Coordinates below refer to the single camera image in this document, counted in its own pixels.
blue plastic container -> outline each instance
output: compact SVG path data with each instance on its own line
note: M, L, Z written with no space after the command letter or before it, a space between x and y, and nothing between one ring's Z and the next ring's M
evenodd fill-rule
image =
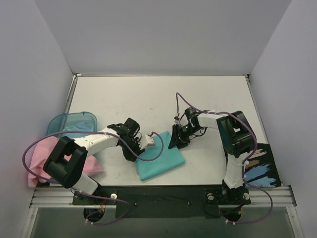
M46 135L70 130L97 131L97 118L94 114L89 112L60 114L50 122ZM65 135L73 139L87 134L66 133L58 135L57 138L61 138Z

white backdrop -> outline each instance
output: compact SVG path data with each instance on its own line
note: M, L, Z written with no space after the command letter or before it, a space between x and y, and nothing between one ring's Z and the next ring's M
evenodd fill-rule
M0 234L20 237L33 189L22 153L62 113L71 71L32 0L0 3Z
M307 238L317 234L316 11L316 0L293 0L251 73L276 165L292 185Z
M291 0L35 2L73 72L242 75Z

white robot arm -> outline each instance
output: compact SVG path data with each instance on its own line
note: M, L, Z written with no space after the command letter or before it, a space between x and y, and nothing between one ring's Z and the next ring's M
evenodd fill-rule
M73 187L86 194L93 194L99 184L82 173L85 160L101 150L113 146L121 146L124 157L135 161L136 157L127 149L119 138L133 150L136 155L144 152L147 146L154 146L155 141L149 135L137 137L140 126L133 119L128 118L125 124L113 124L101 130L100 134L93 134L76 138L62 137L44 164L44 171L52 176L63 187ZM71 155L69 161L64 156Z
M242 112L237 111L233 114L251 129ZM254 141L250 133L241 123L229 116L207 112L199 113L193 108L186 109L184 115L186 115L188 124L181 126L178 123L178 117L175 118L176 124L173 126L173 135L169 148L177 146L181 149L187 146L190 143L189 137L195 135L195 132L203 128L219 130L228 159L224 182L230 189L243 186L242 166L245 167L248 161L244 164L242 163L254 148Z

pink towel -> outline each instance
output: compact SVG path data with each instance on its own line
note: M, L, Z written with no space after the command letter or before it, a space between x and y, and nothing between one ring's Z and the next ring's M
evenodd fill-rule
M30 169L34 173L48 179L51 178L51 176L44 172L43 166L46 162L46 159L51 154L53 148L56 146L58 140L58 138L51 136L37 143L33 152L30 166ZM86 159L83 169L84 174L91 176L103 171L104 169L99 165L98 160L94 156L89 156ZM29 187L35 187L38 181L45 182L43 179L38 179L36 176L29 174Z

gray floor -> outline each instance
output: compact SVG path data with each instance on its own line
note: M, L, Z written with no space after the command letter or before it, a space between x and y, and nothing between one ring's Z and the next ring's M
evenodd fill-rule
M253 220L268 208L243 208L243 220ZM223 219L122 219L110 226L85 225L83 210L77 208L41 208L36 217L32 238L140 238L140 237L213 237L213 238L293 238L285 208L274 208L264 221L250 225L226 225ZM106 211L103 221L114 217Z

